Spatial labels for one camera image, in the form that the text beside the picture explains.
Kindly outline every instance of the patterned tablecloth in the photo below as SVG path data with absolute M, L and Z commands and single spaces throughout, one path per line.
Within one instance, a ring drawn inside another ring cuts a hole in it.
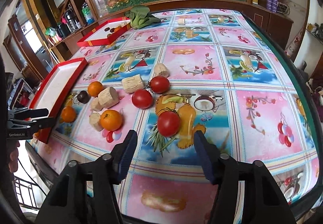
M 73 123 L 58 119 L 47 145 L 32 141 L 40 156 L 60 173 L 72 159 L 83 163 L 110 152 L 134 129 L 138 146 L 127 178 L 115 187 L 116 196 L 121 213 L 154 223 L 208 219 L 217 187 L 199 166 L 192 141 L 196 130 L 237 160 L 264 161 L 288 202 L 309 192 L 318 179 L 318 155 L 301 100 L 273 46 L 237 11 L 195 9 L 156 16 L 158 25 L 131 29 L 112 45 L 83 47 L 73 56 L 89 63 L 64 104 L 78 117 Z M 185 25 L 178 25 L 180 18 Z M 121 80 L 140 74 L 147 82 L 157 63 L 170 70 L 171 91 L 155 94 L 152 108 L 138 109 Z M 117 140 L 110 143 L 107 132 L 90 126 L 90 104 L 75 100 L 93 81 L 119 93 L 120 102 L 112 109 L 123 114 L 125 123 L 111 132 Z M 158 137 L 156 114 L 162 108 L 177 110 L 182 122 L 177 139 L 166 148 L 169 139 L 159 138 L 156 146 L 151 141 Z M 243 184 L 239 192 L 236 223 Z

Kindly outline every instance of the red tray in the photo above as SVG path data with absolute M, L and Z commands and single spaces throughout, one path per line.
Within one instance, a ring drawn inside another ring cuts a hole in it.
M 125 22 L 125 21 L 128 21 L 128 23 L 125 26 L 123 26 L 120 30 L 116 31 L 115 33 L 111 33 L 111 35 L 109 37 L 107 37 L 107 35 L 110 34 L 110 32 L 109 31 L 105 32 L 104 31 L 105 28 L 107 28 L 107 27 L 115 28 L 119 24 L 117 22 Z M 118 37 L 123 35 L 130 28 L 131 28 L 130 19 L 127 17 L 120 17 L 120 18 L 107 20 L 104 23 L 102 23 L 101 25 L 99 25 L 97 28 L 90 31 L 82 39 L 80 39 L 77 42 L 77 45 L 78 46 L 109 45 L 109 44 L 112 44 L 116 39 L 118 39 Z
M 83 57 L 57 64 L 42 82 L 30 103 L 30 108 L 47 108 L 48 116 L 56 117 L 68 92 L 87 64 Z M 38 139 L 46 144 L 51 130 L 51 128 L 42 129 Z

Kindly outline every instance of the screw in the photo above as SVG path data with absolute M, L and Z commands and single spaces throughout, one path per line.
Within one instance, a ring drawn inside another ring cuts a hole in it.
M 255 160 L 255 165 L 256 166 L 263 166 L 264 163 L 262 163 L 262 161 L 260 161 L 260 160 Z
M 69 167 L 74 167 L 74 166 L 76 166 L 76 164 L 77 164 L 77 162 L 76 162 L 75 160 L 72 160 L 72 161 L 70 161 L 70 162 L 68 163 L 68 166 L 69 166 Z
M 225 160 L 229 159 L 229 157 L 230 156 L 228 154 L 226 154 L 226 153 L 223 153 L 223 154 L 220 155 L 220 158 L 225 159 Z
M 110 154 L 104 154 L 103 156 L 102 156 L 102 159 L 103 160 L 109 160 L 109 159 L 111 159 L 112 158 L 112 156 L 110 155 Z

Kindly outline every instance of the purple bottle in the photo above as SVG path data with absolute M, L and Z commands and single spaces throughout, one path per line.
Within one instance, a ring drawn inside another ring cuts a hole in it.
M 274 13 L 277 12 L 277 7 L 278 7 L 278 0 L 273 0 L 271 4 L 271 11 Z
M 272 4 L 272 2 L 273 2 L 273 0 L 267 0 L 266 8 L 267 8 L 268 10 L 270 10 L 270 11 L 271 11 L 271 4 Z

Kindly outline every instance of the cable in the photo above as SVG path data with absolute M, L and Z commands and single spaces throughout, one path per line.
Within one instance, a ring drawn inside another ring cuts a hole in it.
M 33 178 L 27 173 L 27 171 L 25 170 L 25 168 L 24 168 L 24 166 L 22 165 L 22 163 L 20 162 L 20 160 L 19 160 L 19 158 L 18 158 L 18 161 L 19 161 L 19 163 L 20 163 L 20 165 L 22 166 L 22 168 L 24 169 L 24 171 L 26 172 L 26 174 L 28 175 L 28 177 L 35 183 L 35 185 L 37 186 L 37 187 L 39 187 L 39 189 L 45 194 L 45 196 L 47 196 L 47 194 L 44 192 L 44 190 L 40 187 L 40 185 L 38 185 L 37 183 L 36 183 L 36 181 L 35 180 L 33 180 Z

